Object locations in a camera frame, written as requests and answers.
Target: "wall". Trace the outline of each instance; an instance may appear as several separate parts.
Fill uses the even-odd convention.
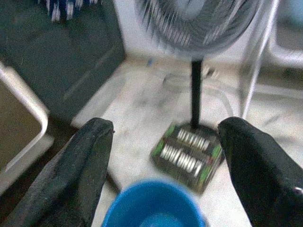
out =
[[[145,27],[140,24],[135,12],[135,0],[114,0],[120,21],[122,36],[127,53],[134,53],[155,57],[174,57],[175,55],[158,47],[146,33]],[[252,23],[247,31],[228,50],[216,56],[209,56],[210,60],[217,62],[239,64],[243,58],[248,38],[254,27]]]

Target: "black pole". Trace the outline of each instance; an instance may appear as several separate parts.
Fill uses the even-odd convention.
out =
[[[191,62],[191,126],[197,128],[200,122],[200,94],[201,94],[201,67],[202,60]]]

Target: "blue bucket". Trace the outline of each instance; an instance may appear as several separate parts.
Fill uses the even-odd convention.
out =
[[[102,227],[205,227],[206,222],[186,191],[148,181],[135,184],[112,203]]]

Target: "floor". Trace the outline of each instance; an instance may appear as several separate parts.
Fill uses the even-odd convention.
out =
[[[241,116],[239,69],[207,64],[216,71],[203,83],[201,121],[216,128],[228,116]],[[149,154],[172,121],[190,120],[189,75],[188,62],[129,57],[73,120],[78,126],[92,117],[114,123],[116,132],[108,169],[122,189],[143,179],[172,181],[155,168]],[[274,76],[268,78],[271,84],[277,81],[276,86],[279,85]],[[275,91],[269,95],[262,94],[262,88],[260,85],[253,97],[247,120],[276,138],[303,167],[302,92],[297,89],[294,96],[289,90],[283,90],[282,95],[273,95]],[[210,226],[251,226],[232,186],[226,162],[218,168],[202,195],[189,193]],[[105,184],[93,227],[101,226],[115,197]]]

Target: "electric fan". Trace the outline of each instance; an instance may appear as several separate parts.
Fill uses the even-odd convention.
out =
[[[136,0],[139,18],[152,36],[192,60],[191,122],[171,125],[151,156],[158,167],[197,192],[224,159],[216,131],[199,124],[202,61],[240,37],[257,5],[258,0]]]

